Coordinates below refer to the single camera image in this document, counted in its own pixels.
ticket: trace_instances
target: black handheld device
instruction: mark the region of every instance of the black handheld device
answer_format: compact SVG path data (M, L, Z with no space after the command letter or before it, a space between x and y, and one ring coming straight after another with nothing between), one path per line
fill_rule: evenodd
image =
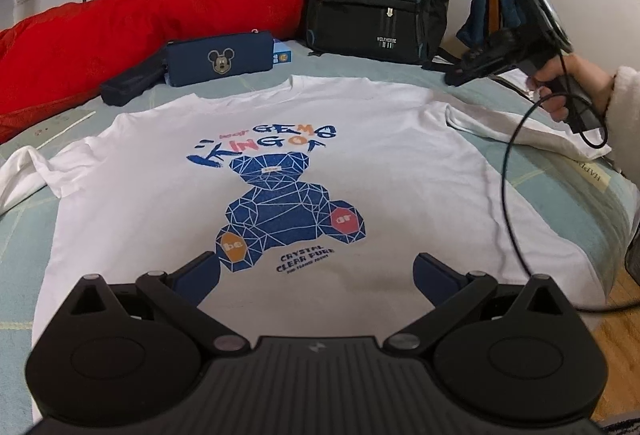
M548 60L573 47L562 28L558 14L549 0L515 0L524 23L516 28L503 28L491 34L482 45L468 50L456 68L445 75L453 86L476 78L502 74L513 68L533 76ZM600 128L599 119L589 105L591 99L573 76L559 76L545 83L554 93L579 95L568 98L567 124L574 133Z
M246 338L180 295L204 253L134 284L82 277L36 343L30 435L601 434L604 356L553 279L461 275L430 255L435 309L373 337Z

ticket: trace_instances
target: t-shirt sleeve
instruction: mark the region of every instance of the t-shirt sleeve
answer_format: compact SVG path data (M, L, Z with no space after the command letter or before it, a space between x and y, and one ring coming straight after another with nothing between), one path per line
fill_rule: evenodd
M92 145L97 137L70 144L47 161L33 146L16 150L0 168L0 214L47 185L58 198L78 189L79 181L100 162Z
M487 137L500 142L509 142L522 116L515 113L492 111L482 106L463 102L448 104L444 109L447 126ZM580 135L572 133L568 126L553 129L532 118L528 119L516 137L516 144L559 153L578 162L587 162L603 157L611 151L609 146L591 148ZM598 130L585 133L594 144L602 142Z

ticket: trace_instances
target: blue pencil case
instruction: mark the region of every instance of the blue pencil case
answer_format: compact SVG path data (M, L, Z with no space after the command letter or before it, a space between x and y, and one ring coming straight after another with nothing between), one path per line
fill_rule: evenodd
M273 37L268 31L228 34L166 46L171 86L184 86L273 68Z

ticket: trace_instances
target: black cable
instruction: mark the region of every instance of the black cable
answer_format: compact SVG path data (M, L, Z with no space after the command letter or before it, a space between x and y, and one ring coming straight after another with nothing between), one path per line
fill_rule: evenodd
M562 71L564 72L564 78L562 78L562 81L564 81L564 91L569 93L569 92L571 92L571 90L569 89L569 85L568 85L568 82L569 82L568 81L568 75L569 74L567 73L567 70L566 70L566 64L564 62L564 55L562 54L562 50L559 49L559 48L558 48L558 57L560 58L560 63L562 65ZM584 134L584 132L582 130L579 130L578 134L580 134L580 137L582 137L582 140L584 141L584 143L587 146L590 146L590 147L592 147L593 149L596 149L596 150L598 150L600 148L603 148L604 145L606 145L607 141L609 140L609 130L607 130L607 126L604 123L604 120L600 118L598 113L593 109L593 106L590 103L588 103L587 100L585 100L582 97L576 97L576 98L580 99L581 101L583 101L586 104L585 110L591 111L591 113L593 113L593 115L596 116L596 118L600 122L600 126L601 126L602 131L603 131L603 138L602 138L602 142L600 144L593 144L593 142L591 142L589 139L587 139L587 137L585 136L585 134ZM584 110L582 110L582 112L578 112L576 110L573 97L570 97L569 99L567 99L566 105L567 105L567 108L569 108L569 107L572 108L572 110L574 111L575 115L580 115L581 113L584 112Z
M566 75L566 67L564 66L564 59L562 58L562 54L560 54L560 59L562 62L562 68ZM536 111L536 108L539 108L546 101L554 97L561 97L561 96L566 97L567 102L575 99L581 100L585 105L587 105L587 107L591 111L593 111L593 114L596 116L596 118L602 125L604 129L604 133L603 133L604 140L600 145L596 145L592 147L595 147L596 149L598 149L598 148L604 147L604 145L607 144L607 127L604 122L604 118L597 111L595 111L595 109L593 108L593 105L589 101L585 100L583 97L580 97L579 95L571 94L569 93L569 91L567 91L566 93L557 92L555 94L549 94L549 95L545 95L545 97L541 97L540 100L537 100L533 104L533 106L529 108L529 110L527 110L527 112L522 117L521 121L516 126L515 131L513 132L513 134L511 135L511 138L509 139L509 142L507 143L507 149L504 152L504 159L502 160L502 173L501 173L501 179L500 179L500 199L502 204L502 215L504 217L504 223L507 226L507 233L509 234L511 245L513 246L513 250L516 254L516 257L518 258L518 262L520 262L520 265L523 271L527 274L527 277L529 278L533 276L533 271L529 267L529 264L527 264L527 262L525 261L522 251L520 250L520 246L518 245L518 240L516 239L516 236L513 232L513 225L511 225L511 219L509 218L509 211L507 210L506 188L507 188L507 167L509 163L509 155L511 154L511 150L513 149L513 145L515 144L516 137L520 133L520 130L524 126L526 120L531 116L531 114L534 111ZM591 145L590 142L588 142L585 139L583 134L580 134L580 136L585 142L587 142L587 144ZM625 303L623 305L610 306L610 307L584 307L584 306L575 305L575 304L572 304L572 306L577 312L581 314L598 314L598 315L599 314L619 314L628 310L640 309L640 300Z

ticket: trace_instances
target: blue towel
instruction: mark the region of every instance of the blue towel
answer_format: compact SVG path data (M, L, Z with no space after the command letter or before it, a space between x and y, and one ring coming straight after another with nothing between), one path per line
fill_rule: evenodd
M472 0L469 18L456 34L456 37L467 47L482 44L488 36L486 27L487 0ZM525 21L524 14L517 7L515 0L500 0L502 26L518 27Z

